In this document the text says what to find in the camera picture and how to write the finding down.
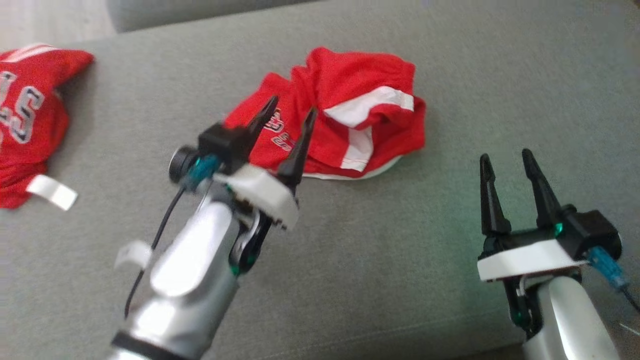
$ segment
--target gray fabric surface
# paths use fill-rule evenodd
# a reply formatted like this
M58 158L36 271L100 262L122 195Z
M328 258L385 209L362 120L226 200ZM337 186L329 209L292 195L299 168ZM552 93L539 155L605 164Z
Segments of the gray fabric surface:
M507 347L498 348L483 352L482 354L474 354L465 357L459 357L458 360L525 360L520 344L509 345Z
M114 28L133 31L313 0L101 0Z
M320 45L414 62L427 146L366 181L305 179L297 228L270 233L206 359L444 359L520 341L502 286L477 276L484 152L514 228L535 223L522 147L562 203L612 219L640 294L639 23L626 0L330 1L79 45L97 60L64 91L72 124L49 174L80 197L68 213L40 199L0 213L7 358L103 357L136 275L112 269L116 251L151 241L173 150ZM638 317L585 276L632 359L618 322Z

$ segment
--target white stripe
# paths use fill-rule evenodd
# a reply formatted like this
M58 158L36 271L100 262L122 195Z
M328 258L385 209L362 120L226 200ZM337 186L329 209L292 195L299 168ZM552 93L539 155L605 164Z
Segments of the white stripe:
M51 47L51 46L43 46L43 47L38 47L36 49L30 50L26 53L22 53L18 56L14 56L13 54L11 56L9 56L7 59L3 60L6 63L17 63L18 61L24 60L26 58L30 58L32 56L36 56L39 54L44 54L44 53L48 53L49 51L53 51L53 50L60 50L57 47Z
M362 176L362 177L347 177L347 176L340 176L340 175L331 175L331 174L320 174L318 172L310 172L310 173L305 173L302 174L302 176L305 177L314 177L316 179L320 179L320 180L364 180L364 179L369 179L371 177L374 176L378 176L380 174L382 174L383 172L389 170L392 166L394 166L398 160L400 160L400 158L402 158L402 156L396 156L395 158L391 159L388 163L382 165L381 167L377 168L376 170L370 171L368 173L366 173L366 175Z
M381 86L375 90L325 109L324 114L348 127L356 127L369 117L375 106L382 104L398 105L402 109L413 111L413 96L390 86Z
M349 129L349 147L340 168L363 171L373 154L371 126L364 130Z
M30 45L27 45L27 46L25 46L25 47L21 47L20 49L17 49L16 51L12 52L12 54L11 54L11 55L9 55L9 57L8 57L8 58L11 58L12 56L18 56L18 55L20 55L20 54L22 54L22 53L25 53L25 52L27 52L27 51L30 51L30 50L32 50L32 49L35 49L36 47L40 47L40 46L43 46L43 45L44 45L44 46L48 46L48 45L47 45L47 44L45 44L45 43L37 42L37 43L35 43L35 44L30 44Z

